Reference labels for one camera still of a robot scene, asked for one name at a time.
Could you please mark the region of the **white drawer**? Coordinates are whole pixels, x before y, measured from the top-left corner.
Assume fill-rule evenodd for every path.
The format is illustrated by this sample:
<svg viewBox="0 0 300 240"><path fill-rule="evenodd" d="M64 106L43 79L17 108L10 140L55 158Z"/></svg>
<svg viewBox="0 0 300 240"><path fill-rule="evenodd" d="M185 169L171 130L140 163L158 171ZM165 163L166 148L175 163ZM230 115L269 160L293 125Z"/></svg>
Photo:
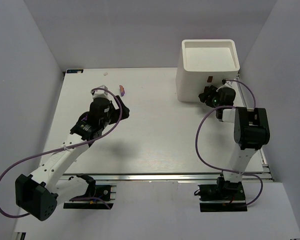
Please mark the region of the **white drawer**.
<svg viewBox="0 0 300 240"><path fill-rule="evenodd" d="M220 84L224 79L234 79L238 71L183 71L178 72L176 80L181 85L204 87L210 84Z"/></svg>

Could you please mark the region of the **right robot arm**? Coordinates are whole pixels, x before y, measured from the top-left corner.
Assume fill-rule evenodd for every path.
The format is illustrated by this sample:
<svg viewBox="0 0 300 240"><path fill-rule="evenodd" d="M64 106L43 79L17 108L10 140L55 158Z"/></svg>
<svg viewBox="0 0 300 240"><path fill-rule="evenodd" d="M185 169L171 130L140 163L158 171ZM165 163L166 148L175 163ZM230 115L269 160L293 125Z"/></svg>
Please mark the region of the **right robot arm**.
<svg viewBox="0 0 300 240"><path fill-rule="evenodd" d="M234 124L235 146L222 175L225 185L235 188L242 182L251 158L270 140L267 111L259 107L234 106L236 91L231 87L217 88L211 85L198 97L202 103L215 109L220 122Z"/></svg>

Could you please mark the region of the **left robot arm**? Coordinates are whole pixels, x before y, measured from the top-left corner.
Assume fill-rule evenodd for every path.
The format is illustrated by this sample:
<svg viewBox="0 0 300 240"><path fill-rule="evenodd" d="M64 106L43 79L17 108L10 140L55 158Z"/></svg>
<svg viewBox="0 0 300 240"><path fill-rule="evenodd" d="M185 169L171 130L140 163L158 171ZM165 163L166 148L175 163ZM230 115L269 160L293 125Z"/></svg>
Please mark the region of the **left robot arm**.
<svg viewBox="0 0 300 240"><path fill-rule="evenodd" d="M130 110L122 100L116 109L107 97L94 97L89 111L84 112L70 129L62 151L53 153L28 176L21 174L15 181L16 204L40 221L45 221L56 207L71 199L91 199L96 193L96 181L89 175L78 173L67 181L59 182L65 171L87 151L92 141L101 137L103 130L127 119Z"/></svg>

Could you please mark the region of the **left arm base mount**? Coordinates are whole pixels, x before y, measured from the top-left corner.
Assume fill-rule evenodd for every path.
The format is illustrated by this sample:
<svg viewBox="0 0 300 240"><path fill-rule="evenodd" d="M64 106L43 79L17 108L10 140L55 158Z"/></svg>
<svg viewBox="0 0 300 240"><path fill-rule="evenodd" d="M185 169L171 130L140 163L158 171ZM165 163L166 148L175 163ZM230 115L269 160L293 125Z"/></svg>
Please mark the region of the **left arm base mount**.
<svg viewBox="0 0 300 240"><path fill-rule="evenodd" d="M96 180L86 174L77 174L88 187L83 195L74 197L74 200L66 201L64 209L73 210L111 210L116 199L117 186L110 184L97 184Z"/></svg>

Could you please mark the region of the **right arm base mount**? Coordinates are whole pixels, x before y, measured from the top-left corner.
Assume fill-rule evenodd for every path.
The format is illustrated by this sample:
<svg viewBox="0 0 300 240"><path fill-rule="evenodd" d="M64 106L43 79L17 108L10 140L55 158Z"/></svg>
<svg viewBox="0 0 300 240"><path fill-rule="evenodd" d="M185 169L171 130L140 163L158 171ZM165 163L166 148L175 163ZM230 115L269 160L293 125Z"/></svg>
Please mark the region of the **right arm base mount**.
<svg viewBox="0 0 300 240"><path fill-rule="evenodd" d="M246 212L246 196L241 182L230 182L221 175L215 184L200 184L193 193L199 197L202 213Z"/></svg>

